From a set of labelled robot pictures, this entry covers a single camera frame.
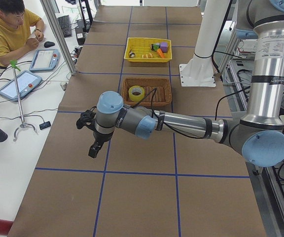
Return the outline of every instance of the purple block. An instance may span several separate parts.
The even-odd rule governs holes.
[[[160,43],[160,49],[162,50],[163,53],[167,53],[167,51],[168,51],[168,44],[166,42],[161,42]]]

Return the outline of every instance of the green clip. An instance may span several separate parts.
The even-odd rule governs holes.
[[[16,66],[17,60],[11,60],[11,61],[10,61],[10,64],[11,64],[12,68],[15,68],[15,69],[18,69],[19,71],[21,71],[21,70],[19,69],[19,67]]]
[[[154,43],[153,44],[153,49],[156,51],[156,50],[158,50],[160,48],[160,45],[159,44],[157,44],[157,43]]]

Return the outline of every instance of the computer mouse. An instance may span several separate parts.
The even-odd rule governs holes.
[[[45,48],[49,48],[49,47],[55,46],[55,43],[51,41],[46,41],[43,46]]]

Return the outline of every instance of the touchscreen tablet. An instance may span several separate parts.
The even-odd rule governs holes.
[[[30,65],[31,72],[49,72],[52,71],[60,59],[60,53],[57,49],[40,49],[35,52],[33,61]]]
[[[17,81],[20,92],[20,98],[23,98],[40,84],[40,82],[42,81],[42,77],[29,71],[22,71],[17,76]],[[5,97],[6,99],[18,101],[14,79],[0,89],[0,95]]]

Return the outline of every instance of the man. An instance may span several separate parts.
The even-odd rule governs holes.
[[[35,38],[30,26],[35,26]],[[0,68],[36,49],[43,40],[43,20],[25,9],[23,0],[0,0]]]

